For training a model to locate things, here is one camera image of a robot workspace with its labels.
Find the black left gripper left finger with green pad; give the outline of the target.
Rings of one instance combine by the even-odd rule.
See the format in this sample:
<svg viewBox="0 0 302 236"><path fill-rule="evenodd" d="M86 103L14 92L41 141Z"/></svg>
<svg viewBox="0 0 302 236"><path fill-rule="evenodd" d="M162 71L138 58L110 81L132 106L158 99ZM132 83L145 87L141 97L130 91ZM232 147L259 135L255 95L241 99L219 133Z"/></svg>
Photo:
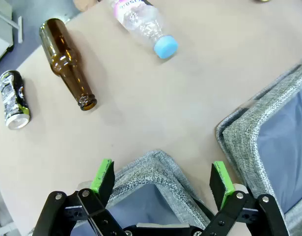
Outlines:
<svg viewBox="0 0 302 236"><path fill-rule="evenodd" d="M69 196L62 191L48 195L32 234L69 236L78 222L87 221L97 236L125 236L106 209L114 183L114 162L103 159L89 188L76 190Z"/></svg>

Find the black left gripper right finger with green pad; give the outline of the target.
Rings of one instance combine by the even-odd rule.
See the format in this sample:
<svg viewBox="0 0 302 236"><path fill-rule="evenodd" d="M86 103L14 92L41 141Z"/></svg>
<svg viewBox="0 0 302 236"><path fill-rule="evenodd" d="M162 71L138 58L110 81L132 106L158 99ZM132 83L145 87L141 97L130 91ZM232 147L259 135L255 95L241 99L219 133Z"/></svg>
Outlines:
<svg viewBox="0 0 302 236"><path fill-rule="evenodd" d="M203 236L226 236L237 222L245 223L252 236L289 235L275 198L270 194L255 198L235 189L222 161L212 163L209 185L218 212Z"/></svg>

